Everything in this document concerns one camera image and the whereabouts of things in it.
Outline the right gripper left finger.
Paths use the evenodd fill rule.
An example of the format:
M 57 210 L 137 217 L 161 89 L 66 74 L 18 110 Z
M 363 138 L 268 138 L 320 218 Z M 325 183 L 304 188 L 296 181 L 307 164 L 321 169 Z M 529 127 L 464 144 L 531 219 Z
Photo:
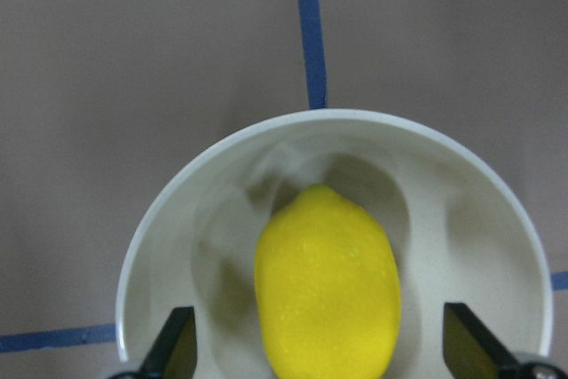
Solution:
M 174 308 L 137 368 L 123 368 L 115 378 L 193 378 L 198 347 L 194 308 Z

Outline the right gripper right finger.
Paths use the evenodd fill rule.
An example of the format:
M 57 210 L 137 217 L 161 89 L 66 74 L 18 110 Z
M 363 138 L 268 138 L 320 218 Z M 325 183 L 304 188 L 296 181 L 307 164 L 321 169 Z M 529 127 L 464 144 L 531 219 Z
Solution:
M 443 360 L 453 378 L 515 378 L 519 361 L 464 303 L 445 303 Z

